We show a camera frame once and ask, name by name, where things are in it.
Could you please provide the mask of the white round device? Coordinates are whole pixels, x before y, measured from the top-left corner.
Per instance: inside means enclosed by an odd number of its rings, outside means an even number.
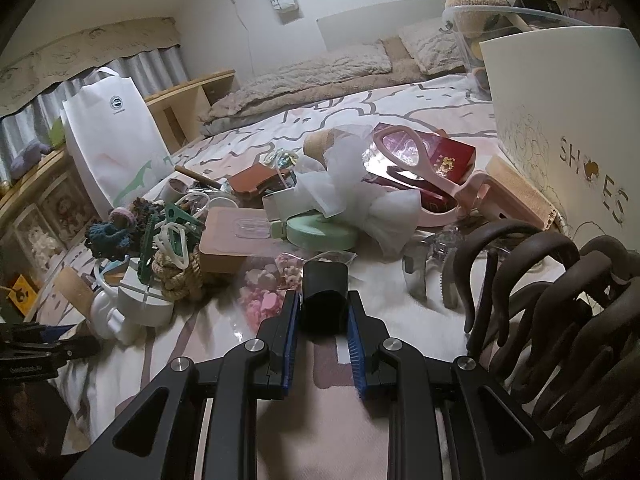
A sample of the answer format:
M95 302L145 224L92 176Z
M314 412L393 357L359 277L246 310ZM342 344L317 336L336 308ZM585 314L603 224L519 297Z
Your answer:
M100 260L94 263L93 276L99 291L92 300L89 324L101 339L130 346L142 327L168 324L175 303L163 295L155 278L149 284L140 281L139 258L127 260L126 265L124 277L117 285L110 285L104 275L106 266L102 268Z

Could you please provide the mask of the beige pillow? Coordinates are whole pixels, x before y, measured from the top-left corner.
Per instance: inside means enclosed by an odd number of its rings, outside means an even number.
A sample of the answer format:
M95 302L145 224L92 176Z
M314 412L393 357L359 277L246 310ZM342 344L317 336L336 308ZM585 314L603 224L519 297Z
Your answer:
M234 116L244 108L278 96L391 71L392 61L381 40L341 47L257 76L215 102L200 116L200 121L208 125L215 119Z
M424 76L438 77L464 70L454 32L440 18L402 26L398 36Z

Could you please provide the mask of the pink soap box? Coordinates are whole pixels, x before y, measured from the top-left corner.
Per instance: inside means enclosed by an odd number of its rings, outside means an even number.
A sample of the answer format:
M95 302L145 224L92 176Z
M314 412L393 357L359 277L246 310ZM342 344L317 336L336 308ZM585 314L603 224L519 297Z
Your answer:
M274 258L297 249L273 238L263 209L214 207L207 215L200 244L201 268L205 272L235 274L247 258Z

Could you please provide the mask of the purple plush toy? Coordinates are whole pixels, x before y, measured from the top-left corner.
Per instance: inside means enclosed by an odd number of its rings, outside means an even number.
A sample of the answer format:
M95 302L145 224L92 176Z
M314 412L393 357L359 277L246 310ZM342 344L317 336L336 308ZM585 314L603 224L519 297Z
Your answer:
M50 154L52 148L38 139L29 142L12 160L10 165L10 176L13 181L18 181L39 164L43 155Z

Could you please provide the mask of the clear hair claw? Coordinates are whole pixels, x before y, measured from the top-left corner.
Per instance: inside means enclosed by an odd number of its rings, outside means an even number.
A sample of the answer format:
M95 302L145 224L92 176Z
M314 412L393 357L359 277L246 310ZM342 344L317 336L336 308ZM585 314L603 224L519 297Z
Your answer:
M454 258L464 234L456 226L446 226L437 233L413 237L402 250L402 274L408 294L422 306L437 310L462 311L462 286L456 278L471 284L471 272L454 270Z

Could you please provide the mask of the cartoon bear bedspread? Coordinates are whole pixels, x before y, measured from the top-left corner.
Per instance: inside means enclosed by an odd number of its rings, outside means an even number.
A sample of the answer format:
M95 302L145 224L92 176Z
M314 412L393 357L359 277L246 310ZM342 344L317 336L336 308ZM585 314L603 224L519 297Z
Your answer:
M311 249L302 276L258 330L234 336L216 308L180 309L129 347L102 344L56 384L85 451L44 473L61 479L570 479L574 470L466 343L508 264L473 269L497 237L546 236L523 209L488 206L459 248L456 281L469 314L422 309L399 256L415 230L461 211L403 211L397 188L366 206L364 171L338 195L358 208L369 252Z

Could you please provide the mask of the small black clip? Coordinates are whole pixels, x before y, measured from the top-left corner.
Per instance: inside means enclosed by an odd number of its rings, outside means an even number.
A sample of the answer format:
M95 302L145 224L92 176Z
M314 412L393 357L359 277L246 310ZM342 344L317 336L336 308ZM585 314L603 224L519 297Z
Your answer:
M348 323L348 267L309 260L303 267L299 328L311 339L342 336Z

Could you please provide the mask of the wooden comb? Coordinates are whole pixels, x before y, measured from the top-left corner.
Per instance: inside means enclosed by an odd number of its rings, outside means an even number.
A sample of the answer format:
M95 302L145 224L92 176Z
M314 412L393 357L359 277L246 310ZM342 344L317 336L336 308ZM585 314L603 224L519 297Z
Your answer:
M542 230L552 227L558 211L548 198L533 187L502 157L494 155L486 166L487 173L502 184L530 212L530 223Z

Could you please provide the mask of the pink plastic scissors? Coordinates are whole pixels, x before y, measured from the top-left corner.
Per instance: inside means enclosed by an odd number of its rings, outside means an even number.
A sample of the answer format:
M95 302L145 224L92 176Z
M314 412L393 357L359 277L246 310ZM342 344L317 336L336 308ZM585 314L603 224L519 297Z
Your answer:
M462 184L455 184L446 178L439 177L428 161L424 144L421 139L412 132L413 129L406 126L392 126L386 124L377 125L372 131L372 141L380 152L391 159L402 169L409 170L414 174L424 177L428 183L436 185L442 192L451 196L456 201L456 206L448 212L438 214L424 209L421 205L421 194L417 188L410 188L419 192L420 214L418 226L420 228L442 228L447 224L454 223L471 214L474 209L480 208L487 202L489 189L495 184L494 179L484 170L473 167ZM414 166L404 164L400 159L386 151L382 144L382 137L394 131L405 131L416 142L416 147L420 154L419 162Z

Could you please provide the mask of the white mesh bath pouf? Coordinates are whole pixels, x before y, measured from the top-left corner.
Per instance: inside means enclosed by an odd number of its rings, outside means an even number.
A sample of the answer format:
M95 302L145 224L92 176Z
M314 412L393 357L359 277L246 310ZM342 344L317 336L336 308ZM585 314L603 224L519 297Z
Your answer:
M326 218L369 235L385 257L397 257L418 226L419 192L368 182L362 159L367 140L346 132L326 151L323 164L299 155L296 197Z

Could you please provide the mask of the cork roll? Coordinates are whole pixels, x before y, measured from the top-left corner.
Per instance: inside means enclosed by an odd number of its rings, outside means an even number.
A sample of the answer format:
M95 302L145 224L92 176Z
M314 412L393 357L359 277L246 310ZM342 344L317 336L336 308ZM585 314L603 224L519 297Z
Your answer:
M303 153L317 162L324 163L324 154L335 142L347 132L337 128L323 129L310 132L305 136L303 143Z

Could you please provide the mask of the white tote bag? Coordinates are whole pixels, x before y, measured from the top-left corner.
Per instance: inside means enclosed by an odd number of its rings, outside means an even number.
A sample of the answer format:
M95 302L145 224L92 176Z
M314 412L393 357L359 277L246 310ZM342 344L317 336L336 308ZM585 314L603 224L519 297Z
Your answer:
M160 130L130 78L104 66L102 79L63 102L67 151L94 209L105 220L174 171Z

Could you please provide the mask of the left beige pillow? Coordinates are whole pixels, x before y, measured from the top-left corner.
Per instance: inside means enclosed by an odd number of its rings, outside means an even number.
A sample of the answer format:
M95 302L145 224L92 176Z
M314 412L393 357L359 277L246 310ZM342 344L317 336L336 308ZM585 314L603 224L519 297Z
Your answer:
M215 102L200 116L200 121L208 125L215 119L234 116L244 108L278 96L391 71L392 61L381 40L341 47L257 76Z

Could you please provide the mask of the brown leather pouch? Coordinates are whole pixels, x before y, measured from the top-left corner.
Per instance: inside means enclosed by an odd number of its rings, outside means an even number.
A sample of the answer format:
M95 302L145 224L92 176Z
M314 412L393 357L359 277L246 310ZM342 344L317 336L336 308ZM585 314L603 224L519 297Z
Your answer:
M255 162L252 166L229 178L232 192L243 198L255 197L268 191L281 191L288 184L291 171L272 168Z

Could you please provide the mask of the bag of pink beads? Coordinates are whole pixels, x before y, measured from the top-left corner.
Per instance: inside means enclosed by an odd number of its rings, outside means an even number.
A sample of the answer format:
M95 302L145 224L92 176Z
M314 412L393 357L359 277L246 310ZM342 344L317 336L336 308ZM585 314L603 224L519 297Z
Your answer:
M300 289L304 260L288 252L248 258L236 276L236 304L256 333L262 322L279 315L289 290Z

